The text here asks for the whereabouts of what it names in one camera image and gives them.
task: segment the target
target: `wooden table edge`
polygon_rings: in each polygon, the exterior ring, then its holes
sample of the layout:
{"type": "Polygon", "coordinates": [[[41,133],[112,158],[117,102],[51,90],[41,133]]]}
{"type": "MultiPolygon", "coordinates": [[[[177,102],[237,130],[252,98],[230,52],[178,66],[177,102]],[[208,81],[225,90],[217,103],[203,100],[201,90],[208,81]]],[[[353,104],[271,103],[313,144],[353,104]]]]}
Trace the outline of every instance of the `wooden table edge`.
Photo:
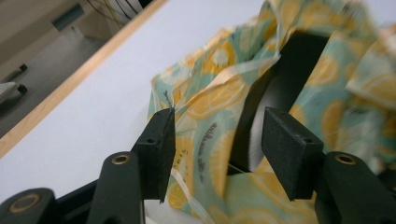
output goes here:
{"type": "Polygon", "coordinates": [[[45,118],[70,92],[87,78],[114,50],[142,26],[167,0],[151,2],[141,13],[130,21],[120,32],[100,48],[71,77],[50,94],[40,105],[30,112],[14,128],[0,139],[0,159],[14,148],[22,138],[45,118]]]}

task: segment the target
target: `patterned fabric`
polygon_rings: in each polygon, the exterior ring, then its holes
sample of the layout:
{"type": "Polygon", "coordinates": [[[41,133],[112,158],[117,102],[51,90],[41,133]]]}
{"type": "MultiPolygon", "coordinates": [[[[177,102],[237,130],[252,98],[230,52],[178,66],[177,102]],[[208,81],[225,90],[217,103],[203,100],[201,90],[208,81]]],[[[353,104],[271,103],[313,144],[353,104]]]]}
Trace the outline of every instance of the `patterned fabric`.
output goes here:
{"type": "Polygon", "coordinates": [[[227,176],[247,94],[296,31],[330,39],[290,113],[325,151],[360,156],[373,170],[396,162],[396,69],[364,7],[341,0],[268,0],[258,17],[219,31],[152,79],[149,116],[174,107],[172,207],[205,223],[317,223],[313,200],[290,202],[263,159],[227,176]]]}

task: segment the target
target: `lemon print fabric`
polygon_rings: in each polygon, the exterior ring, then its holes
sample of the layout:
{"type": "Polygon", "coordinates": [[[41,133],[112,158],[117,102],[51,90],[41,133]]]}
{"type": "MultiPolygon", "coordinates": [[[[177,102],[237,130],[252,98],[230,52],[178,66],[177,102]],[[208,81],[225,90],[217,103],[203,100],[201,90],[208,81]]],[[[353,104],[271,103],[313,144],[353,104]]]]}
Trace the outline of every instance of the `lemon print fabric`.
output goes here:
{"type": "Polygon", "coordinates": [[[377,173],[396,169],[396,62],[368,18],[354,2],[267,0],[257,17],[152,79],[148,117],[176,110],[169,204],[204,223],[318,223],[314,199],[290,202],[265,157],[250,173],[227,175],[251,87],[300,32],[329,40],[290,114],[324,152],[352,153],[377,173]]]}

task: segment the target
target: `cable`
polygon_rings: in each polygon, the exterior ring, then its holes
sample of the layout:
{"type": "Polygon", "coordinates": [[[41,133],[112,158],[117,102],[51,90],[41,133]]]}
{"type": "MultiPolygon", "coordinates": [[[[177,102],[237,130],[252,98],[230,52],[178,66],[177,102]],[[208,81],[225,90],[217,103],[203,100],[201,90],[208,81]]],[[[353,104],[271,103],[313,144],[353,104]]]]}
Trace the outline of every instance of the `cable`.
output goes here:
{"type": "Polygon", "coordinates": [[[131,20],[131,17],[128,16],[128,14],[126,14],[126,12],[124,11],[124,9],[122,8],[122,6],[119,3],[119,0],[116,0],[117,5],[119,5],[121,11],[123,12],[123,14],[129,19],[131,20]]]}
{"type": "Polygon", "coordinates": [[[137,10],[136,9],[134,9],[134,7],[131,5],[131,3],[129,3],[129,1],[128,0],[125,0],[125,2],[128,4],[128,6],[132,9],[132,11],[137,15],[138,14],[138,12],[137,12],[137,10]]]}
{"type": "MultiPolygon", "coordinates": [[[[112,16],[112,17],[114,18],[114,20],[115,20],[115,19],[116,19],[116,15],[114,15],[114,10],[113,10],[113,8],[110,7],[110,6],[108,5],[107,0],[103,0],[103,2],[106,4],[106,7],[107,7],[108,11],[111,13],[111,16],[112,16]]],[[[117,25],[119,26],[119,29],[122,28],[122,25],[120,24],[120,22],[117,22],[117,25]]]]}
{"type": "Polygon", "coordinates": [[[115,20],[114,18],[111,18],[111,17],[107,16],[106,14],[104,14],[103,12],[99,11],[99,10],[92,4],[92,2],[91,2],[90,0],[87,0],[87,2],[88,2],[88,3],[91,5],[91,7],[92,7],[97,13],[99,13],[100,15],[102,15],[102,16],[108,18],[108,19],[111,20],[111,21],[119,22],[119,21],[115,20]]]}
{"type": "Polygon", "coordinates": [[[119,14],[119,15],[121,15],[123,18],[126,18],[126,19],[128,19],[128,20],[131,19],[131,17],[129,17],[128,15],[124,15],[123,13],[121,13],[121,12],[115,10],[113,7],[110,9],[110,8],[109,8],[109,5],[106,4],[106,3],[103,3],[103,2],[101,2],[101,1],[99,1],[99,0],[93,0],[93,1],[99,3],[99,4],[102,5],[102,6],[107,7],[107,9],[110,11],[110,13],[111,13],[111,9],[112,9],[114,12],[116,12],[116,13],[119,14]]]}

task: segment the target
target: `table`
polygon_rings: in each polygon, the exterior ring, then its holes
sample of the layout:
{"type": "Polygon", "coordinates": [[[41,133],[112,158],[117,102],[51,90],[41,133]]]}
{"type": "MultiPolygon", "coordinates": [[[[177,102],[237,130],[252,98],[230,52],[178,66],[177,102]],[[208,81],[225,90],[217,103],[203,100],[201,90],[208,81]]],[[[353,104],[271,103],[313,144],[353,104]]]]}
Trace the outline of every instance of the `table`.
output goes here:
{"type": "MultiPolygon", "coordinates": [[[[39,187],[60,197],[96,179],[103,160],[130,150],[146,126],[149,81],[261,4],[153,2],[0,140],[0,202],[39,187]]],[[[145,203],[160,223],[197,222],[167,204],[145,203]]]]}

